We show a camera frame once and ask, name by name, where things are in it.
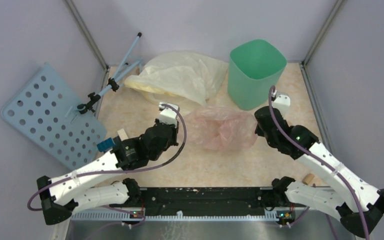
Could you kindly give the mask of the pink translucent trash bag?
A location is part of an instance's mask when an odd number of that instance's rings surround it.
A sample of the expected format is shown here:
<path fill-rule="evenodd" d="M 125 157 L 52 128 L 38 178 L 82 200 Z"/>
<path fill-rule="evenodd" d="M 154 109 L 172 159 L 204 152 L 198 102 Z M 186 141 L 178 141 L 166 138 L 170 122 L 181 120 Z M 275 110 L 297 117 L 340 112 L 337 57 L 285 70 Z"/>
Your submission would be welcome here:
<path fill-rule="evenodd" d="M 257 140 L 253 114 L 227 106 L 201 106 L 184 117 L 190 143 L 212 151 L 248 149 Z"/>

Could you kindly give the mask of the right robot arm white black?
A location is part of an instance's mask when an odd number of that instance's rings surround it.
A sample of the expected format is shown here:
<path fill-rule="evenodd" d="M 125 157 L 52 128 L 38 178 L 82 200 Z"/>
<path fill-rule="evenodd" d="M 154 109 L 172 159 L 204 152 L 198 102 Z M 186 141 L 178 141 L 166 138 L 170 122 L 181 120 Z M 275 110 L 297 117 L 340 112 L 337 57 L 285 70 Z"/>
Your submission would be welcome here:
<path fill-rule="evenodd" d="M 353 235 L 369 239 L 384 215 L 384 188 L 378 189 L 354 174 L 306 127 L 288 125 L 277 108 L 264 106 L 254 116 L 258 136 L 311 168 L 331 188 L 317 190 L 284 176 L 272 181 L 274 202 L 279 206 L 306 205 L 340 221 Z"/>

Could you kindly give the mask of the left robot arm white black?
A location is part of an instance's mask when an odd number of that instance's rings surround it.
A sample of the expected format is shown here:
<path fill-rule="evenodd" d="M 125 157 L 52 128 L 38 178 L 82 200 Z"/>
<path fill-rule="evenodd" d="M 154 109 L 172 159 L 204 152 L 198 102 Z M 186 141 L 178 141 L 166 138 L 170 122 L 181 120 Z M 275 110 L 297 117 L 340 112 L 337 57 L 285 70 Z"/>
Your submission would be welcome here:
<path fill-rule="evenodd" d="M 36 180 L 43 218 L 46 225 L 59 224 L 84 210 L 107 205 L 134 207 L 140 202 L 141 191 L 136 180 L 126 178 L 110 186 L 98 184 L 127 173 L 149 171 L 172 146 L 178 146 L 179 121 L 156 119 L 152 127 L 139 137 L 115 140 L 115 146 L 101 157 L 59 177 L 46 175 Z"/>

